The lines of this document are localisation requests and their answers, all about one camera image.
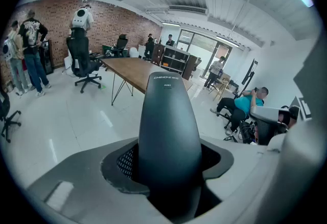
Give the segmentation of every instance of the jeans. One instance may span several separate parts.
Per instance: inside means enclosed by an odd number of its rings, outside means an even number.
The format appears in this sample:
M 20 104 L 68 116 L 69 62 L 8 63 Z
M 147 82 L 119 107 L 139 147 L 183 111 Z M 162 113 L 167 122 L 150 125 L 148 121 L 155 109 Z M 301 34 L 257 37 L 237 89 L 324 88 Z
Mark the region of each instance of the jeans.
M 215 82 L 217 75 L 215 73 L 210 72 L 208 79 L 206 80 L 204 86 L 210 88 L 210 85 Z
M 218 103 L 217 112 L 220 112 L 224 107 L 228 107 L 232 110 L 232 114 L 230 116 L 230 130 L 234 131 L 240 125 L 241 120 L 246 118 L 246 114 L 244 111 L 235 106 L 234 99 L 231 98 L 222 98 Z
M 43 66 L 40 61 L 39 53 L 36 54 L 26 54 L 25 55 L 25 63 L 26 67 L 29 71 L 29 74 L 32 77 L 33 83 L 38 92 L 42 91 L 42 86 L 39 80 L 39 77 L 42 80 L 43 85 L 48 85 L 49 81 L 46 78 L 46 74 L 44 72 Z
M 24 70 L 22 69 L 22 62 L 21 59 L 17 58 L 11 58 L 10 59 L 10 70 L 11 74 L 14 80 L 14 83 L 17 87 L 17 89 L 21 92 L 23 92 L 22 86 L 23 85 L 24 89 L 28 89 L 29 87 L 27 86 L 27 81 L 25 78 Z M 20 81 L 17 78 L 17 71 L 20 77 Z

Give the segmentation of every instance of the black t-shirt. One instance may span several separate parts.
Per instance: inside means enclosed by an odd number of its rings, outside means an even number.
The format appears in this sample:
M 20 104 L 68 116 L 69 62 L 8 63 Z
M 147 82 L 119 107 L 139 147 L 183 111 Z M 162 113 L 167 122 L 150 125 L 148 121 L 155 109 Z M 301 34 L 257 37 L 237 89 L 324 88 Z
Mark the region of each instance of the black t-shirt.
M 166 45 L 168 45 L 168 46 L 172 46 L 172 47 L 173 47 L 174 44 L 175 44 L 175 41 L 173 41 L 173 40 L 171 40 L 171 41 L 168 40 L 168 41 L 166 42 Z
M 37 53 L 36 44 L 39 32 L 42 34 L 40 41 L 43 41 L 48 30 L 34 18 L 29 18 L 20 25 L 18 34 L 22 36 L 24 55 Z

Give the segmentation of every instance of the white tile floor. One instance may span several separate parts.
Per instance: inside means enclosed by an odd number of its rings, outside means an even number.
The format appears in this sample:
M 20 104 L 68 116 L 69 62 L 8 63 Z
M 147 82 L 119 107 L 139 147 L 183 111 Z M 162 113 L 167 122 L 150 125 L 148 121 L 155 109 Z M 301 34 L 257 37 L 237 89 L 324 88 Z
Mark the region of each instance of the white tile floor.
M 57 69 L 48 76 L 52 87 L 44 89 L 43 97 L 36 98 L 35 90 L 21 97 L 14 92 L 9 94 L 9 115 L 20 110 L 21 115 L 17 114 L 14 120 L 21 122 L 21 127 L 10 128 L 10 144 L 4 138 L 0 143 L 9 168 L 23 187 L 76 152 L 138 136 L 144 94 L 134 89 L 132 97 L 124 86 L 111 106 L 113 72 L 100 69 L 101 84 L 106 88 L 88 84 L 81 94 L 82 84 L 74 86 L 78 78 L 62 71 Z M 119 81 L 122 79 L 116 76 L 114 92 Z M 213 101 L 215 94 L 202 90 L 203 80 L 191 81 L 188 94 L 199 133 L 225 138 L 226 120 L 209 111 L 218 98 Z

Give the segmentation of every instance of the black pants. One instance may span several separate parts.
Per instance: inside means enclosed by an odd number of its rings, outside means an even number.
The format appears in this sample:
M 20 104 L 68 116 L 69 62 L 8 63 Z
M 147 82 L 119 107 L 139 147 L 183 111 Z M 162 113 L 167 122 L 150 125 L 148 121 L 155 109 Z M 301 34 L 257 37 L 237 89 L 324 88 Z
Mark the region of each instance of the black pants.
M 231 127 L 230 130 L 234 131 L 240 125 L 241 120 L 246 118 L 246 114 L 241 109 L 237 108 L 234 103 L 234 99 L 222 98 L 218 103 L 217 112 L 220 112 L 224 107 L 228 107 L 232 110 L 231 114 Z
M 208 79 L 206 80 L 204 86 L 210 88 L 210 85 L 215 82 L 217 75 L 215 73 L 210 72 Z

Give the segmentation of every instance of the bag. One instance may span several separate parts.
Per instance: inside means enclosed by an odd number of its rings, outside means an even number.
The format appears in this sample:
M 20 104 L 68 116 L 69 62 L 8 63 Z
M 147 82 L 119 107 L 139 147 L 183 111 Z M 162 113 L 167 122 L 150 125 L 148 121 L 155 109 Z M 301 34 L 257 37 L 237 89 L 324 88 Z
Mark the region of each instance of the bag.
M 75 12 L 72 25 L 73 27 L 85 27 L 87 29 L 88 12 L 87 9 L 80 9 Z
M 15 43 L 9 38 L 7 38 L 4 42 L 3 53 L 4 53 L 5 61 L 9 61 L 11 58 L 15 56 L 16 53 Z

